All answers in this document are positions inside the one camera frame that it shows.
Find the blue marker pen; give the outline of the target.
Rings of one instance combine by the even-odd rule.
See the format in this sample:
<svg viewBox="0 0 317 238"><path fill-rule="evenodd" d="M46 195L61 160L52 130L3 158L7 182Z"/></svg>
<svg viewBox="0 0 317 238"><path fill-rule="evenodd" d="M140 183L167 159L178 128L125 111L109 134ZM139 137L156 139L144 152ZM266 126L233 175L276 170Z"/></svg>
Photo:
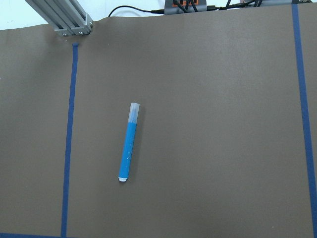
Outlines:
<svg viewBox="0 0 317 238"><path fill-rule="evenodd" d="M118 174L119 182L126 182L129 178L129 170L130 170L131 158L133 153L139 107L140 107L140 104L138 103L131 103L130 105L127 129L126 129L121 163L120 163L119 174Z"/></svg>

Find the brown table mat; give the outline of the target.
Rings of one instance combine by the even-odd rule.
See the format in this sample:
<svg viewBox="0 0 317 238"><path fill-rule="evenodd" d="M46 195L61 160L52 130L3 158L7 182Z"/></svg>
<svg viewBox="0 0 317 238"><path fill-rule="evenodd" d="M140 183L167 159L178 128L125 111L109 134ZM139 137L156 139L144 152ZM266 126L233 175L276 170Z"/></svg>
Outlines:
<svg viewBox="0 0 317 238"><path fill-rule="evenodd" d="M316 169L315 3L0 33L3 238L314 238Z"/></svg>

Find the aluminium frame post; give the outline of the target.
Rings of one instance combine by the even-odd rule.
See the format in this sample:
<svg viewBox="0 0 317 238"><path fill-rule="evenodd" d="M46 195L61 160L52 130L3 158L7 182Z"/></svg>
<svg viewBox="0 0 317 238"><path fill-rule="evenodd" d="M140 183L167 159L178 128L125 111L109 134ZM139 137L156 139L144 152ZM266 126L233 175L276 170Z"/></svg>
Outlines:
<svg viewBox="0 0 317 238"><path fill-rule="evenodd" d="M76 0L26 1L60 36L89 35L93 20Z"/></svg>

